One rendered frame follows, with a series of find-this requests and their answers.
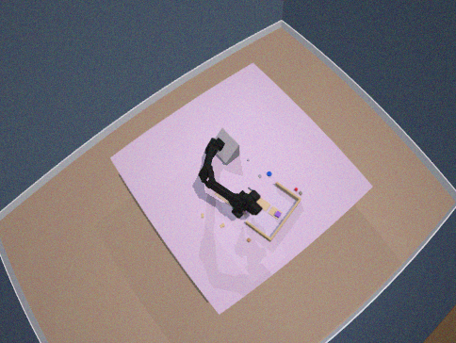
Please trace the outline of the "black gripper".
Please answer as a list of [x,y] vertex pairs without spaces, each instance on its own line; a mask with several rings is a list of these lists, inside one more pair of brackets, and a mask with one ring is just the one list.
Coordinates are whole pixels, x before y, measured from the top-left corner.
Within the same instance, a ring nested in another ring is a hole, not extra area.
[[[252,200],[256,201],[256,202],[261,198],[260,194],[257,193],[255,190],[253,190],[250,193],[250,195],[252,197]],[[239,211],[239,210],[235,210],[235,209],[232,210],[232,214],[238,219],[244,215],[243,211]]]

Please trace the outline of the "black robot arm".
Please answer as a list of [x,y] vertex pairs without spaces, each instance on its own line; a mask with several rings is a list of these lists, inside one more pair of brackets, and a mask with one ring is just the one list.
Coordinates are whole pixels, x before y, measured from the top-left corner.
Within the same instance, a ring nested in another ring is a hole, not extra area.
[[[221,151],[224,144],[225,143],[220,138],[211,138],[204,150],[206,154],[204,165],[198,175],[207,188],[211,188],[221,197],[226,199],[230,206],[232,206],[235,210],[244,212],[247,211],[251,215],[257,215],[263,210],[263,208],[256,201],[252,200],[250,194],[245,193],[243,190],[239,193],[233,193],[215,180],[213,166],[211,163],[217,151]],[[206,180],[207,178],[209,178],[208,181]]]

